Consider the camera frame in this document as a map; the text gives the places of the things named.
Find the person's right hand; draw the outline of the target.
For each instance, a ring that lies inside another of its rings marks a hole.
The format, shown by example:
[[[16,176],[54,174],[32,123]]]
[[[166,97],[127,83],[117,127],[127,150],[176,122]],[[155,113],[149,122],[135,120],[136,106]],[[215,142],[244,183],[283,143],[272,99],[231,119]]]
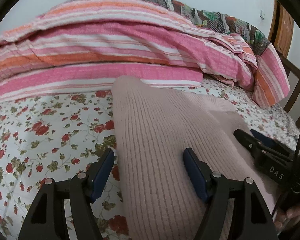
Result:
[[[295,226],[300,221],[300,206],[292,207],[286,212],[278,209],[274,219],[277,231],[285,231]]]

